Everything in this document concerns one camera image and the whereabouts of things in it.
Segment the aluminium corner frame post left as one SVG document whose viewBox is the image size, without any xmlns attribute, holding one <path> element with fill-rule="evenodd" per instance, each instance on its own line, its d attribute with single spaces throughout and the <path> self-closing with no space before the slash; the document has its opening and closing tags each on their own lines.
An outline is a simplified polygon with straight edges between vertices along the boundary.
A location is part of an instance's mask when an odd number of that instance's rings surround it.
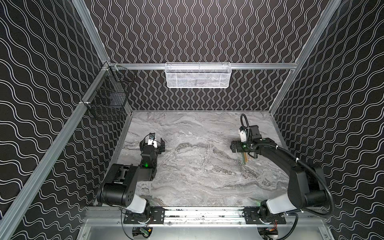
<svg viewBox="0 0 384 240">
<path fill-rule="evenodd" d="M 107 51 L 105 49 L 104 44 L 102 43 L 102 40 L 101 40 L 100 35 L 98 33 L 98 29 L 96 28 L 96 26 L 94 24 L 94 21 L 91 17 L 91 13 L 90 13 L 89 9 L 87 8 L 85 1 L 73 0 L 73 4 L 75 6 L 75 9 L 76 9 L 79 17 L 82 20 L 84 28 L 86 29 L 86 31 L 90 37 L 91 43 L 93 44 L 99 59 L 102 62 L 110 63 L 111 62 L 110 58 L 107 54 Z"/>
</svg>

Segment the aluminium corner frame post right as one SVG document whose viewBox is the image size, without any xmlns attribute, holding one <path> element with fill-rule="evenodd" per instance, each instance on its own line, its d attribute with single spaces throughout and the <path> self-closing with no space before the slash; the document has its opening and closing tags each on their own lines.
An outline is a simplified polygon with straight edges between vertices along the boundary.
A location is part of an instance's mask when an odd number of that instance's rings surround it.
<svg viewBox="0 0 384 240">
<path fill-rule="evenodd" d="M 299 57 L 297 58 L 297 60 L 295 62 L 296 67 L 289 72 L 286 80 L 284 81 L 281 89 L 279 90 L 274 102 L 272 103 L 272 105 L 269 109 L 269 113 L 271 116 L 274 116 L 275 113 L 277 112 L 279 105 L 283 101 L 285 95 L 287 94 L 288 90 L 290 89 L 291 85 L 293 84 L 294 80 L 296 79 L 298 73 L 301 71 L 305 62 L 308 60 L 311 52 L 313 51 L 314 47 L 316 46 L 317 42 L 319 41 L 325 28 L 329 24 L 335 11 L 338 9 L 340 3 L 341 3 L 340 0 L 328 1 L 325 9 L 323 10 L 322 14 L 320 15 L 320 17 L 318 19 L 318 22 L 316 23 L 316 25 L 315 25 L 314 29 L 312 30 L 306 44 L 303 46 L 302 51 L 299 54 Z"/>
</svg>

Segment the aluminium horizontal rail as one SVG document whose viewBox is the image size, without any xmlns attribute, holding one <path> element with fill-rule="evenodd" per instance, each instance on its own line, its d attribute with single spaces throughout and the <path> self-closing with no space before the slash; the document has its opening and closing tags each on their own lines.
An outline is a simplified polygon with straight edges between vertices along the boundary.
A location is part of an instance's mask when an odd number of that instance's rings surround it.
<svg viewBox="0 0 384 240">
<path fill-rule="evenodd" d="M 78 103 L 75 110 L 43 156 L 42 160 L 39 162 L 32 175 L 29 177 L 26 184 L 6 212 L 6 215 L 1 220 L 2 240 L 9 240 L 13 236 L 25 213 L 38 194 L 41 186 L 48 177 L 79 122 L 86 113 L 86 103 L 91 101 L 93 93 L 96 91 L 109 69 L 109 65 L 105 63 L 91 86 L 88 88 L 84 97 Z"/>
<path fill-rule="evenodd" d="M 213 67 L 231 67 L 232 70 L 295 70 L 298 66 L 296 63 L 166 63 L 166 64 L 112 64 L 116 68 L 125 70 L 161 70 L 164 71 L 168 67 L 177 67 L 180 69 L 197 68 L 213 68 Z"/>
</svg>

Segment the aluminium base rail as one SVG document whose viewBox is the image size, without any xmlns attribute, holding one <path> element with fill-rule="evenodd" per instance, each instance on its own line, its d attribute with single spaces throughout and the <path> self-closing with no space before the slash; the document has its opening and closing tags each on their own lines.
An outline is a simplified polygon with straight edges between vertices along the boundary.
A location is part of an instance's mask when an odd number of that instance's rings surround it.
<svg viewBox="0 0 384 240">
<path fill-rule="evenodd" d="M 119 208 L 91 207 L 84 227 L 268 228 L 257 207 L 151 207 L 148 219 L 138 221 Z"/>
</svg>

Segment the aluminium corner frame post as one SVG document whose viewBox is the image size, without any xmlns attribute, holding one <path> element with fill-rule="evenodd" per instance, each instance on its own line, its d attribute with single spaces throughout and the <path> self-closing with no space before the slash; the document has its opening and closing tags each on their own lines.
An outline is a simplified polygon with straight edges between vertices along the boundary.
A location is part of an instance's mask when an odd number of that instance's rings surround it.
<svg viewBox="0 0 384 240">
<path fill-rule="evenodd" d="M 316 46 L 317 42 L 319 41 L 325 28 L 329 24 L 335 11 L 338 9 L 340 3 L 341 3 L 340 0 L 328 1 L 325 9 L 323 10 L 322 14 L 320 15 L 320 17 L 318 19 L 318 22 L 316 23 L 316 25 L 315 25 L 314 29 L 312 30 L 306 44 L 303 46 L 302 51 L 299 54 L 299 57 L 297 58 L 297 60 L 295 62 L 296 67 L 289 72 L 286 80 L 284 81 L 281 89 L 279 90 L 274 102 L 272 103 L 272 105 L 269 109 L 269 113 L 271 116 L 274 116 L 275 113 L 277 112 L 279 105 L 283 101 L 285 95 L 287 94 L 288 90 L 290 89 L 291 85 L 293 84 L 294 80 L 296 79 L 298 73 L 301 71 L 305 62 L 308 60 L 311 52 L 313 51 L 314 47 Z"/>
<path fill-rule="evenodd" d="M 96 28 L 96 26 L 94 24 L 94 21 L 91 17 L 91 13 L 90 13 L 89 9 L 87 8 L 85 1 L 73 0 L 73 4 L 75 6 L 75 9 L 76 9 L 79 17 L 82 20 L 84 28 L 86 29 L 86 31 L 90 37 L 91 43 L 93 44 L 99 59 L 102 62 L 110 63 L 111 62 L 110 58 L 107 54 L 107 51 L 105 49 L 104 44 L 102 43 L 102 40 L 101 40 L 100 35 L 98 33 L 98 29 Z"/>
</svg>

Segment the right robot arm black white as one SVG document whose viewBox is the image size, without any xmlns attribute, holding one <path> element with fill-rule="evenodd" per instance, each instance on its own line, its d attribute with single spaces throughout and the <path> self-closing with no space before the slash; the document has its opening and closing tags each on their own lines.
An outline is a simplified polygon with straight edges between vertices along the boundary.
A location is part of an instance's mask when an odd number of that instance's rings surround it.
<svg viewBox="0 0 384 240">
<path fill-rule="evenodd" d="M 234 153 L 254 154 L 254 158 L 257 155 L 268 158 L 289 176 L 285 194 L 261 202 L 260 221 L 275 222 L 283 213 L 293 214 L 301 210 L 323 218 L 334 213 L 335 202 L 321 167 L 308 165 L 270 138 L 250 143 L 232 141 L 230 149 Z"/>
</svg>

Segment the aluminium back horizontal rail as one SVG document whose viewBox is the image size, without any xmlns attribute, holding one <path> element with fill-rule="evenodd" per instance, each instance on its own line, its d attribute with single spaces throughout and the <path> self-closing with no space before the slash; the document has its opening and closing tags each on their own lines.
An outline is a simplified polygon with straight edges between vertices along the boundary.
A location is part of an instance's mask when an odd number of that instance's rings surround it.
<svg viewBox="0 0 384 240">
<path fill-rule="evenodd" d="M 166 64 L 112 64 L 116 68 L 125 70 L 161 70 L 164 71 L 168 67 L 177 67 L 180 69 L 197 68 L 213 68 L 213 67 L 231 67 L 232 70 L 295 70 L 298 66 L 296 63 L 166 63 Z"/>
</svg>

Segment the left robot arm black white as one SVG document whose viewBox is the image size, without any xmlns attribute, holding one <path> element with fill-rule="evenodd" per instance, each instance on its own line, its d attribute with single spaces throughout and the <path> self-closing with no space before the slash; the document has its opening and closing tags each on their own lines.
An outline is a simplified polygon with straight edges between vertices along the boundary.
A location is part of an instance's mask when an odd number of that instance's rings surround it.
<svg viewBox="0 0 384 240">
<path fill-rule="evenodd" d="M 153 181 L 158 167 L 158 156 L 165 152 L 165 141 L 157 140 L 149 133 L 140 142 L 141 162 L 138 166 L 113 164 L 101 188 L 98 190 L 99 205 L 120 207 L 134 215 L 150 217 L 148 200 L 136 194 L 138 182 Z"/>
</svg>

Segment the aluminium left horizontal rail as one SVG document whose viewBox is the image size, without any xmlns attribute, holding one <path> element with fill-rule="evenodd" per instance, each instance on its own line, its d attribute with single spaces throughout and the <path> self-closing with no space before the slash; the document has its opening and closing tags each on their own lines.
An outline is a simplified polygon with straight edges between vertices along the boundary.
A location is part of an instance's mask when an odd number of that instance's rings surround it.
<svg viewBox="0 0 384 240">
<path fill-rule="evenodd" d="M 2 240 L 9 240 L 13 236 L 25 213 L 38 194 L 41 186 L 48 177 L 79 122 L 86 113 L 86 103 L 91 101 L 93 93 L 96 91 L 109 69 L 109 65 L 105 63 L 91 86 L 88 88 L 84 97 L 78 103 L 75 110 L 43 156 L 42 160 L 39 162 L 32 175 L 29 177 L 26 184 L 6 212 L 6 215 L 1 220 Z"/>
</svg>

